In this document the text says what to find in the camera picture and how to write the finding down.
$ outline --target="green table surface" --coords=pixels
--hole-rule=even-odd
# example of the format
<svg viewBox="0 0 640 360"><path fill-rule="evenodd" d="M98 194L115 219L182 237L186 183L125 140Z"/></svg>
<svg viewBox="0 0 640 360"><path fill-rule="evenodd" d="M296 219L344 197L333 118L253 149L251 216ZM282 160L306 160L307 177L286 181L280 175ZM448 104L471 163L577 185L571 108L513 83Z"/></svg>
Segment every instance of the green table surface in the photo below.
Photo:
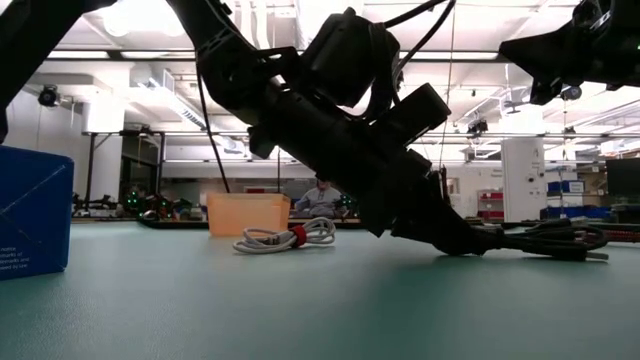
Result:
<svg viewBox="0 0 640 360"><path fill-rule="evenodd" d="M640 359L640 248L606 252L450 258L343 231L255 256L75 225L65 273L0 282L0 359Z"/></svg>

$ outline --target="ceiling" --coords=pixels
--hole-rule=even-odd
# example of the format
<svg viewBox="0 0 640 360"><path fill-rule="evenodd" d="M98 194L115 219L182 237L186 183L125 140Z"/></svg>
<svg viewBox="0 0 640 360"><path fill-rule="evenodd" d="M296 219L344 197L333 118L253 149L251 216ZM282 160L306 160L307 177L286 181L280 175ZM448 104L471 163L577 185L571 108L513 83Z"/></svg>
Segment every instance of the ceiling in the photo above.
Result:
<svg viewBox="0 0 640 360"><path fill-rule="evenodd" d="M130 9L127 17L130 23L136 24L140 29L130 31L123 36L114 36L114 16L117 15L115 19L120 19L124 16L122 15L124 12L121 11L118 15L114 11L109 12L103 9L86 14L80 19L57 49L142 49L162 50L163 53L177 49L192 49L192 44L186 35L166 34L170 32L168 28L175 21L175 17L166 15L167 7L163 0L133 0L133 2L138 2L138 8ZM305 10L307 13L314 11L318 13L316 18L320 20L325 18L322 11L308 9L313 4L315 4L313 6L321 4L318 0L226 2L234 10L231 16L234 23L246 37L251 38L250 41L256 47L297 46L300 49L301 40L298 35L302 25L298 26L296 13L302 14L302 10L307 9ZM570 20L572 9L578 2L579 0L458 1L454 15L445 21L434 38L421 49L442 52L445 54L442 61L409 63L404 69L405 83L401 95L406 96L425 82L431 83L452 110L452 115L447 122L447 133L456 131L464 133L468 123L479 118L488 121L490 132L527 132L542 129L540 132L559 133L566 126L575 126L578 133L635 130L634 126L640 120L640 112L636 109L635 103L640 100L640 90L636 88L605 92L604 85L588 83L582 86L583 94L577 101L564 102L556 99L544 107L535 109L531 105L523 105L516 109L519 111L517 114L510 114L512 109L505 107L504 101L509 100L509 97L515 95L517 91L524 89L526 92L526 87L531 85L532 79L524 71L513 64L447 61L449 56L452 56L451 51L454 54L474 51L496 52L499 44L504 40L556 30ZM6 5L8 1L1 0L0 6L3 6L3 3ZM365 18L381 22L414 8L422 1L324 0L322 3L337 8L350 4L360 10ZM445 4L437 6L433 12L423 13L390 29L401 44L402 50L406 51L413 47L433 25ZM133 19L135 11L138 10L146 11L144 13L146 15ZM303 19L318 22L318 19L311 19L308 16L300 17L301 21ZM102 62L85 64L84 67L78 67L77 62L56 62L55 66L45 63L40 71L72 73L81 68L83 73L91 73L100 78L100 73L105 66L108 65ZM157 74L160 74L160 77L163 73L170 74L175 80L175 88L173 88L175 93L187 103L190 109L199 111L193 63L154 61L142 66L148 67L156 77ZM197 130L193 124L184 121L175 111L171 111L163 101L149 101L149 94L143 94L140 89L129 89L127 94L131 101L127 111L129 121L146 122L157 128L175 131ZM368 99L363 99L354 111L362 111L367 101ZM210 99L207 99L207 112L212 115L217 129L246 129L244 123L230 116ZM440 133L443 130L441 127L434 132ZM439 143L435 138L425 139L425 142Z"/></svg>

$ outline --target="orange plastic bin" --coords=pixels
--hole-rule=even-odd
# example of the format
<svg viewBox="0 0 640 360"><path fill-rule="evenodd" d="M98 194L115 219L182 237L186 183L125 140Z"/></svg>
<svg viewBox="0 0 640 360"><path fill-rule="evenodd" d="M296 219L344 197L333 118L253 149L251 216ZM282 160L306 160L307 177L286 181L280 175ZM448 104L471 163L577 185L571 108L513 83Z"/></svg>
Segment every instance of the orange plastic bin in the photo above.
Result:
<svg viewBox="0 0 640 360"><path fill-rule="evenodd" d="M207 194L211 236L241 236L245 228L284 231L291 199L282 194Z"/></svg>

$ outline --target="table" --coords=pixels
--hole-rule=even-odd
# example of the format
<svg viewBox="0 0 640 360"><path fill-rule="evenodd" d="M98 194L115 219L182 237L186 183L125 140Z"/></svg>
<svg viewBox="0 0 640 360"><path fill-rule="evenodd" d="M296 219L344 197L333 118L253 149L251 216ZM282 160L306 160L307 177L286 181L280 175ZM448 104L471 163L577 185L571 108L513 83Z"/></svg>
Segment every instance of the table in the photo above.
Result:
<svg viewBox="0 0 640 360"><path fill-rule="evenodd" d="M0 359L640 358L640 248L450 258L342 231L252 256L207 236L74 225L65 273L0 282Z"/></svg>

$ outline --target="security camera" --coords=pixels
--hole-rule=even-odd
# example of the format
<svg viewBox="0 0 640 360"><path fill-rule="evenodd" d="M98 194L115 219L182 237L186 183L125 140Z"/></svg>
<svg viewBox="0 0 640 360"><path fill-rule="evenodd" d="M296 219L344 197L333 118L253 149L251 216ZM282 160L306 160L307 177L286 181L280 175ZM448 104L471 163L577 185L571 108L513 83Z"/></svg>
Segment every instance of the security camera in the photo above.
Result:
<svg viewBox="0 0 640 360"><path fill-rule="evenodd" d="M59 106L60 94L58 93L58 87L55 85L45 85L38 96L38 103L48 108Z"/></svg>

